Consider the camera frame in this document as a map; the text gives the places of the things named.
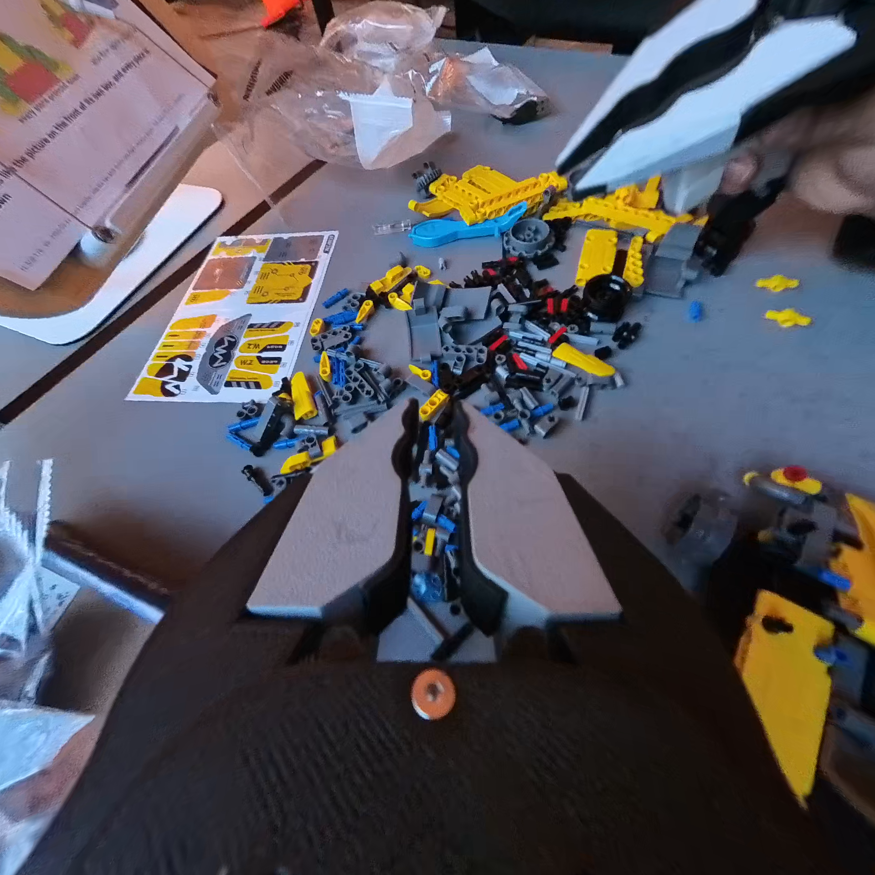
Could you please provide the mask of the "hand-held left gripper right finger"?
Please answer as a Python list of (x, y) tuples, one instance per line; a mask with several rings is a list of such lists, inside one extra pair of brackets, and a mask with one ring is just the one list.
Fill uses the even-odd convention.
[(463, 607), (487, 636), (614, 621), (621, 605), (552, 468), (457, 404)]

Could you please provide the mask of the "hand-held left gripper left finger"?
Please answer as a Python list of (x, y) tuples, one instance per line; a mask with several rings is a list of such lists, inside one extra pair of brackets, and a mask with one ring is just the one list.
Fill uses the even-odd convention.
[(270, 618), (380, 633), (406, 606), (417, 406), (405, 400), (322, 463), (247, 602)]

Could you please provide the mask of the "pile of small brick connectors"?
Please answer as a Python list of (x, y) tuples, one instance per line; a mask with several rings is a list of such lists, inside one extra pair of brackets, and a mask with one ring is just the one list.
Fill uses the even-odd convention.
[(274, 499), (273, 509), (289, 515), (253, 591), (320, 465), (396, 404), (413, 400), (407, 600), (460, 604), (466, 613), (457, 404), (472, 405), (522, 446), (533, 434), (546, 438), (566, 411), (575, 410), (575, 421), (583, 417), (593, 389), (622, 385), (612, 355), (640, 336), (639, 322), (592, 318), (575, 280), (557, 290), (533, 279), (529, 267), (527, 257), (505, 257), (457, 284), (421, 266), (395, 265), (354, 296), (358, 311), (332, 312), (311, 332), (322, 358), (317, 375), (296, 373), (266, 401), (243, 403), (229, 440), (254, 456), (293, 449), (276, 475), (242, 468), (265, 502)]

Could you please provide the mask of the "heap of large yellow beams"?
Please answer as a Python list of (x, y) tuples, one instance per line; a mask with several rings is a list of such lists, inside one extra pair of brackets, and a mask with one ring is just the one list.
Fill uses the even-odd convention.
[(545, 206), (545, 195), (554, 188), (559, 199), (543, 213), (544, 221), (570, 220), (602, 226), (585, 234), (578, 261), (575, 285), (583, 288), (597, 275), (615, 270), (618, 253), (625, 261), (620, 273), (634, 290), (643, 287), (644, 260), (654, 255), (655, 246), (669, 239), (676, 226), (692, 229), (696, 241), (706, 217), (695, 213), (673, 215), (659, 207), (661, 178), (654, 177), (644, 186), (632, 184), (603, 196), (589, 196), (572, 201), (564, 196), (567, 183), (553, 171), (517, 181), (485, 165), (476, 165), (460, 177), (440, 174), (427, 185), (430, 201), (411, 201), (409, 207), (424, 221), (449, 219), (467, 225), (498, 218), (523, 201), (529, 204), (521, 219), (535, 218)]

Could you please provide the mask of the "yellow toy brick car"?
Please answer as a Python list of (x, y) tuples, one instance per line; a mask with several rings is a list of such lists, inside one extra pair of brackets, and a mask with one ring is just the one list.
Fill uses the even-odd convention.
[(774, 511), (739, 531), (731, 498), (684, 496), (663, 528), (728, 648), (775, 760), (806, 807), (833, 731), (873, 772), (873, 501), (801, 465), (749, 471)]

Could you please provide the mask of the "grey desk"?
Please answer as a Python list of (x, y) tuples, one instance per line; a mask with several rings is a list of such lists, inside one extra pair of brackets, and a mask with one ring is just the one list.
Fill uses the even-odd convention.
[[(721, 278), (684, 300), (636, 301), (628, 319), (642, 324), (640, 338), (611, 359), (622, 385), (593, 389), (582, 421), (566, 411), (523, 446), (574, 476), (660, 558), (677, 496), (746, 494), (748, 471), (801, 465), (873, 499), (873, 273), (833, 257), (840, 224), (784, 193)], [(775, 274), (801, 284), (755, 287)], [(52, 519), (167, 585), (187, 583), (262, 508), (242, 468), (276, 475), (293, 454), (258, 458), (230, 441), (238, 402), (126, 400), (187, 286), (2, 429), (14, 507), (33, 508), (38, 464), (52, 459)], [(701, 323), (687, 319), (692, 300), (705, 307)], [(763, 318), (787, 308), (813, 325)]]

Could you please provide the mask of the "person's right hand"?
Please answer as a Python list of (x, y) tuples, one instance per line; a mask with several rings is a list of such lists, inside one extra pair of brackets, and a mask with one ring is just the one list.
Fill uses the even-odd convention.
[(874, 217), (874, 91), (857, 99), (794, 112), (751, 138), (731, 159), (719, 191), (746, 190), (763, 158), (794, 158), (788, 188), (817, 211)]

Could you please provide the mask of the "grey motor block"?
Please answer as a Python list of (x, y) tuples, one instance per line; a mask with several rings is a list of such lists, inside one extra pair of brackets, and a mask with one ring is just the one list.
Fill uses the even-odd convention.
[(726, 169), (725, 162), (701, 162), (664, 173), (661, 179), (662, 205), (667, 213), (689, 213), (714, 195)]

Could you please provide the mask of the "black tyre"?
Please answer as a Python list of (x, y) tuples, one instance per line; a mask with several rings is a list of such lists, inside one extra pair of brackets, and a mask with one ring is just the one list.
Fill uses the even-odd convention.
[(615, 273), (590, 278), (582, 291), (587, 312), (592, 318), (611, 323), (621, 321), (632, 294), (629, 282)]

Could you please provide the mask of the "blue cardboard kit box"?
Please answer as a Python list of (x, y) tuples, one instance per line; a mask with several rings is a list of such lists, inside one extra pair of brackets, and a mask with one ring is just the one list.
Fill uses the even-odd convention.
[(60, 522), (49, 529), (45, 566), (79, 590), (54, 628), (53, 671), (40, 690), (39, 703), (93, 716), (87, 757), (54, 819), (82, 776), (170, 592), (158, 581), (101, 556)]

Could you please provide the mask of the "blue brick separator tool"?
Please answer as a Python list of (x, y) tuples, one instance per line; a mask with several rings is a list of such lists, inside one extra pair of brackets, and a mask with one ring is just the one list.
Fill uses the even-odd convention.
[(449, 219), (428, 220), (414, 225), (408, 237), (416, 246), (428, 248), (468, 239), (499, 238), (525, 216), (528, 208), (529, 204), (523, 201), (498, 218), (472, 225)]

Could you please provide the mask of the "clear bag with white paper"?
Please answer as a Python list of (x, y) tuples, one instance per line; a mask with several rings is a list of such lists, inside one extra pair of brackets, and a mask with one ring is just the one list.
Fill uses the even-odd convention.
[(384, 170), (453, 129), (453, 110), (528, 124), (551, 102), (487, 48), (446, 53), (447, 7), (368, 2), (335, 17), (316, 45), (269, 31), (242, 81), (227, 143), (249, 169), (299, 150), (310, 159)]

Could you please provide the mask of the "crumpled clear plastic bags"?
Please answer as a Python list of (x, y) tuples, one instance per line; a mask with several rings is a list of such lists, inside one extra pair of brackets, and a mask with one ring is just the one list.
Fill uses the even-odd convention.
[(19, 514), (1, 471), (1, 872), (17, 873), (87, 757), (93, 716), (41, 705), (53, 632), (79, 588), (45, 566), (51, 459), (39, 464), (35, 509)]

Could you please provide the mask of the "wooden board stand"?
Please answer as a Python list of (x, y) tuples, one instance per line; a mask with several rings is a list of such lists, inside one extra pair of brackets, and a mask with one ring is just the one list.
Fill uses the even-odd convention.
[(215, 76), (206, 101), (132, 181), (125, 198), (98, 227), (82, 236), (36, 290), (2, 279), (1, 325), (50, 345), (84, 338), (151, 278), (222, 205), (215, 188), (183, 179), (208, 146), (220, 114), (217, 75), (191, 28), (165, 2), (184, 42)]

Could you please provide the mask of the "printed instruction sheet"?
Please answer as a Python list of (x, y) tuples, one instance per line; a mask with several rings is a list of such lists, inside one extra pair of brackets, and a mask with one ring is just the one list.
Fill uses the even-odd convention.
[(1, 272), (36, 290), (206, 101), (157, 2), (1, 4)]

